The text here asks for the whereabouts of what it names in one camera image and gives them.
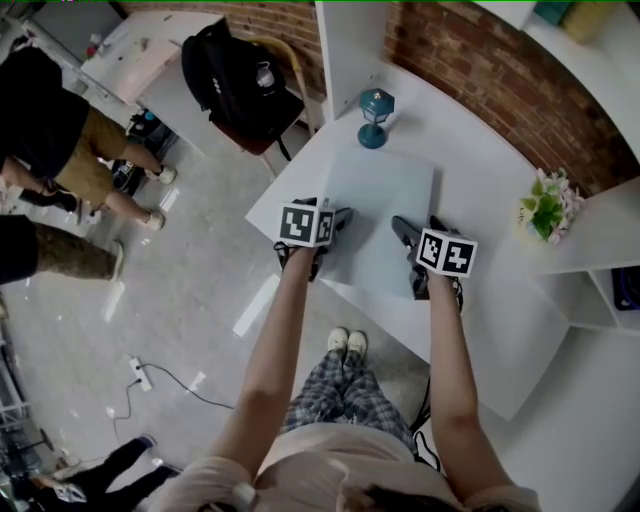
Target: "beige shirt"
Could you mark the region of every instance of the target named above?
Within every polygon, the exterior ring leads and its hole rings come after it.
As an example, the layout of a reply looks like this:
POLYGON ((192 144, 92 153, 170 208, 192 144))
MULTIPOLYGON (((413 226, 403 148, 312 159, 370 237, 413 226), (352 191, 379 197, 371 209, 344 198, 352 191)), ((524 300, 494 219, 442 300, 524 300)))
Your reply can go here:
POLYGON ((197 512, 215 502, 233 505, 238 512, 344 512, 345 492, 372 485, 433 496, 460 511, 488 505, 540 510, 535 491, 515 486, 489 489, 460 503, 444 476, 414 462, 392 435, 360 425, 316 423, 276 439, 254 481, 227 459, 195 462, 166 487, 151 512, 197 512))

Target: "electrical cable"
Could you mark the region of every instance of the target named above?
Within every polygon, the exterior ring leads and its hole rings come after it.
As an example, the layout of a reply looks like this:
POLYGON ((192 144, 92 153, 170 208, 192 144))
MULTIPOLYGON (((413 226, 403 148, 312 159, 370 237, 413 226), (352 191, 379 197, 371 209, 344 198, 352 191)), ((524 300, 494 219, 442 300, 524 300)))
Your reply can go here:
POLYGON ((131 410, 131 395, 129 394, 129 390, 135 386, 136 384, 139 384, 140 382, 142 382, 140 379, 136 379, 134 382, 132 382, 131 384, 129 384, 126 388, 125 388, 125 393, 127 395, 127 408, 129 410, 129 412, 127 413, 126 416, 115 416, 112 420, 112 425, 113 425, 113 433, 116 436, 116 441, 118 442, 118 445, 121 445, 122 443, 120 442, 120 436, 118 436, 118 425, 117 423, 119 421, 122 420, 128 420, 131 419, 131 414, 133 413, 133 411, 131 410))
MULTIPOLYGON (((212 402, 211 400, 207 400, 206 398, 202 398, 198 393, 196 393, 195 391, 189 389, 173 373, 171 373, 166 368, 163 368, 162 366, 158 366, 158 365, 152 364, 152 363, 144 363, 144 364, 141 364, 139 368, 147 368, 147 367, 155 368, 156 370, 160 370, 161 372, 166 373, 169 377, 171 377, 174 381, 176 381, 180 385, 180 387, 182 389, 184 389, 185 391, 188 391, 193 396, 195 396, 198 400, 200 400, 200 401, 202 401, 202 402, 204 402, 206 404, 215 405, 216 407, 223 407, 224 409, 229 409, 231 411, 234 409, 234 407, 232 407, 230 405, 221 404, 219 402, 212 402)), ((118 421, 124 421, 124 420, 131 419, 131 415, 133 414, 133 410, 132 410, 132 407, 131 407, 131 395, 129 394, 129 390, 133 386, 135 386, 136 384, 139 384, 140 382, 142 382, 142 381, 140 379, 137 379, 137 380, 135 380, 134 382, 132 382, 131 384, 129 384, 125 388, 125 393, 127 395, 127 411, 128 411, 127 414, 125 416, 116 416, 115 418, 113 418, 113 423, 112 423, 113 424, 113 433, 116 436, 116 441, 118 442, 118 445, 121 445, 122 443, 120 442, 120 436, 118 435, 118 425, 117 425, 117 423, 118 423, 118 421)))
POLYGON ((427 449, 427 451, 429 452, 429 455, 431 455, 433 457, 433 460, 435 460, 436 462, 436 467, 434 468, 438 473, 440 473, 440 469, 442 468, 442 465, 440 464, 440 459, 438 458, 438 456, 435 454, 435 452, 433 452, 431 450, 431 448, 429 448, 429 445, 427 444, 427 438, 424 437, 424 433, 418 431, 416 432, 415 436, 413 436, 413 440, 416 442, 416 445, 418 444, 418 439, 420 439, 422 441, 422 444, 424 445, 424 447, 427 449))
POLYGON ((230 405, 226 405, 226 404, 221 404, 219 402, 212 402, 210 400, 207 400, 205 398, 202 398, 198 393, 196 393, 195 391, 192 391, 191 389, 189 389, 187 386, 185 386, 182 382, 180 382, 180 380, 173 374, 171 373, 169 370, 167 370, 166 368, 163 368, 162 366, 158 366, 155 364, 151 364, 151 363, 145 363, 145 364, 141 364, 140 368, 146 368, 147 366, 151 367, 151 368, 155 368, 156 370, 160 370, 164 373, 166 373, 169 377, 171 377, 173 380, 175 380, 181 387, 182 389, 184 389, 185 391, 188 391, 189 393, 191 393, 193 396, 195 396, 198 400, 201 400, 202 402, 206 403, 206 404, 210 404, 210 405, 216 405, 218 407, 224 407, 225 409, 229 409, 230 411, 233 411, 233 409, 235 409, 235 407, 232 407, 230 405))

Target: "shoe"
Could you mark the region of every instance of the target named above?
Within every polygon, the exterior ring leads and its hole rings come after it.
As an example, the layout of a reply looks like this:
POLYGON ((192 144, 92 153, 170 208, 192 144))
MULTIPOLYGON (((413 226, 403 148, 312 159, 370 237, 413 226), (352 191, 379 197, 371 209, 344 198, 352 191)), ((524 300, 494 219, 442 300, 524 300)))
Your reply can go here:
POLYGON ((336 327, 327 340, 327 350, 344 350, 347 348, 347 340, 349 339, 349 333, 342 327, 336 327))
POLYGON ((176 466, 172 466, 171 464, 167 464, 164 460, 162 460, 159 457, 152 459, 151 464, 153 464, 156 469, 165 468, 169 470, 170 472, 169 478, 175 478, 176 476, 180 475, 180 473, 182 473, 182 469, 176 466))
POLYGON ((138 437, 138 440, 142 441, 147 447, 147 449, 158 446, 158 442, 155 440, 155 438, 152 435, 149 435, 149 434, 142 434, 140 437, 138 437))
POLYGON ((352 332, 347 340, 347 349, 355 350, 360 354, 360 357, 364 357, 367 354, 368 345, 367 337, 362 331, 352 332))
POLYGON ((166 165, 162 166, 162 171, 160 171, 160 174, 156 174, 149 169, 145 169, 144 173, 150 180, 160 181, 164 185, 171 185, 178 175, 178 172, 173 167, 167 167, 166 165))
POLYGON ((122 264, 124 263, 124 247, 118 240, 112 242, 113 253, 116 255, 116 264, 113 267, 113 275, 110 282, 115 283, 122 275, 122 264))
POLYGON ((150 212, 149 220, 147 222, 136 220, 138 224, 149 228, 151 231, 160 231, 164 226, 164 215, 158 212, 150 212))

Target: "white table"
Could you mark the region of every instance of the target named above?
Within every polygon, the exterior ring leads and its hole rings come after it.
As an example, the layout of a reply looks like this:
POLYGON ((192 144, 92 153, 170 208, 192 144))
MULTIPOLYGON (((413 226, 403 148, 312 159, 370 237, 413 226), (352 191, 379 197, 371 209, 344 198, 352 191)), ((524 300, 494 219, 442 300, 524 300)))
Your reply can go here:
MULTIPOLYGON (((396 98, 384 150, 436 164, 432 213, 479 242, 464 281, 463 321, 480 400, 512 418, 542 377, 568 322, 530 279, 512 225, 531 165, 460 104, 421 79, 384 65, 378 84, 396 98)), ((333 151, 357 144, 362 112, 352 108, 325 125, 247 214, 275 240, 281 202, 319 195, 333 151)), ((429 303, 373 295, 327 283, 389 334, 429 361, 429 303)))
POLYGON ((134 13, 105 39, 109 51, 85 62, 81 71, 125 103, 148 108, 195 149, 214 157, 214 142, 223 135, 191 94, 180 52, 172 47, 181 48, 189 36, 221 19, 200 12, 134 13), (140 52, 141 38, 149 39, 147 52, 140 52))

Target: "plaid pants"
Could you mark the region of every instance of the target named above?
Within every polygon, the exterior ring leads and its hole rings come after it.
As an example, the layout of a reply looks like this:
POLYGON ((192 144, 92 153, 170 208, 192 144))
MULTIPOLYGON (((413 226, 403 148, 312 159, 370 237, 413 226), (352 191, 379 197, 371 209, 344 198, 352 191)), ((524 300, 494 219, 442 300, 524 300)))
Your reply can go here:
POLYGON ((387 432, 418 453, 407 422, 382 393, 360 354, 330 350, 291 402, 281 434, 311 423, 351 423, 387 432))

